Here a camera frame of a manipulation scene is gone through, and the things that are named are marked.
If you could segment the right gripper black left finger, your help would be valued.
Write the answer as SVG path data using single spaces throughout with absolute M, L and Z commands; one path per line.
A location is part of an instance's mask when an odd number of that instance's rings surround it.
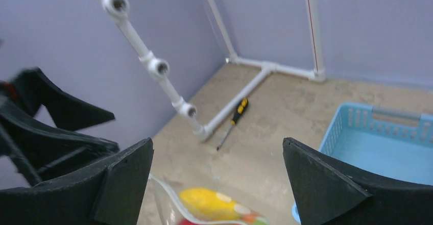
M 136 224 L 154 148 L 129 148 L 32 188 L 1 191 L 1 224 Z

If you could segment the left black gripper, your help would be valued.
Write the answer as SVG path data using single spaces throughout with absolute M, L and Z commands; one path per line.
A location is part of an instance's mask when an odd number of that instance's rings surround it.
M 10 98 L 1 96 L 1 156 L 9 157 L 31 186 L 119 151 L 113 141 L 78 133 L 115 120 L 114 114 L 64 92 L 38 67 L 10 81 Z M 41 106 L 54 127 L 34 118 Z

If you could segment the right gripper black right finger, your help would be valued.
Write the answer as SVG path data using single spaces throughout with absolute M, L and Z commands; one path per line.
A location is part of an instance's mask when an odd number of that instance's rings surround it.
M 432 186 L 400 181 L 284 138 L 301 224 L 432 224 Z

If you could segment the clear zip top bag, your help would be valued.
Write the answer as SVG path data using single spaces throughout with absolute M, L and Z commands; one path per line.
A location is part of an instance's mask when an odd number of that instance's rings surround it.
M 164 181 L 149 175 L 162 224 L 269 224 L 260 213 L 203 186 Z

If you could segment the yellow mango fruit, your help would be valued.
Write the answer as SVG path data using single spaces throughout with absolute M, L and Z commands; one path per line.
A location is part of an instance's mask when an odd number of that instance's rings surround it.
M 179 199 L 192 215 L 204 220 L 252 221 L 257 215 L 231 197 L 203 187 L 184 189 Z

